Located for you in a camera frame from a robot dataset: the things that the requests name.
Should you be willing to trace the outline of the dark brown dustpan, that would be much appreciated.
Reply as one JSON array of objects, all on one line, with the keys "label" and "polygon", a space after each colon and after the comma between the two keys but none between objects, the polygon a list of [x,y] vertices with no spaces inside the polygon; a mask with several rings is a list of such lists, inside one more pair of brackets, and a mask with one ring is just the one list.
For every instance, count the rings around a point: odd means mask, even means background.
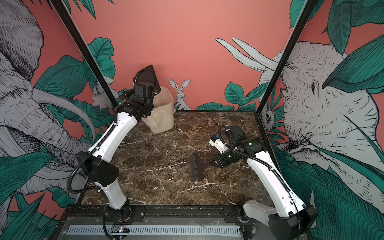
[{"label": "dark brown dustpan", "polygon": [[138,71],[133,78],[133,82],[134,86],[136,84],[152,86],[156,95],[161,92],[161,86],[153,65],[149,65]]}]

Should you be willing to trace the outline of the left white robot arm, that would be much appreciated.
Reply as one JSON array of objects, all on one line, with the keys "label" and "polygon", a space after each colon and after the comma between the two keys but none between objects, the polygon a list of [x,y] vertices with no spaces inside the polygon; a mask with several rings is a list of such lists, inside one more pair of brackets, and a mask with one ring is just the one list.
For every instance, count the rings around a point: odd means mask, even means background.
[{"label": "left white robot arm", "polygon": [[134,89],[126,92],[126,101],[114,109],[114,120],[102,137],[87,152],[79,152],[81,158],[77,169],[95,183],[97,189],[114,210],[128,204],[118,182],[119,169],[111,160],[126,135],[142,119],[151,115],[153,99],[161,92],[159,84],[136,83]]}]

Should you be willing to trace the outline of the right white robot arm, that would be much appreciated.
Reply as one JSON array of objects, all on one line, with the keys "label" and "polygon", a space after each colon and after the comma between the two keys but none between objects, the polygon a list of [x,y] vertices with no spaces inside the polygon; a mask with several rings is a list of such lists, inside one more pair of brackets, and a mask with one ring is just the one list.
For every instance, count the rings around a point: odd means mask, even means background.
[{"label": "right white robot arm", "polygon": [[270,228],[277,240],[294,240],[307,232],[318,212],[314,206],[307,206],[290,188],[277,170],[264,143],[258,138],[249,138],[236,143],[230,148],[218,137],[210,139],[210,145],[219,154],[211,162],[214,166],[226,168],[239,160],[245,160],[255,172],[269,196],[274,207],[270,208],[255,200],[240,205],[246,219],[254,219]]}]

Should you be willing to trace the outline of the brown hand brush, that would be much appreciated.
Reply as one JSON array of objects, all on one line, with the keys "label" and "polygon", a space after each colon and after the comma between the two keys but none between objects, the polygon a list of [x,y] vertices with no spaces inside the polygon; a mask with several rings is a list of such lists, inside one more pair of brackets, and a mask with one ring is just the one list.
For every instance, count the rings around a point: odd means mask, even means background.
[{"label": "brown hand brush", "polygon": [[199,153],[193,153],[188,158],[190,164],[191,182],[202,181],[206,176],[206,168],[211,166],[210,162],[205,162]]}]

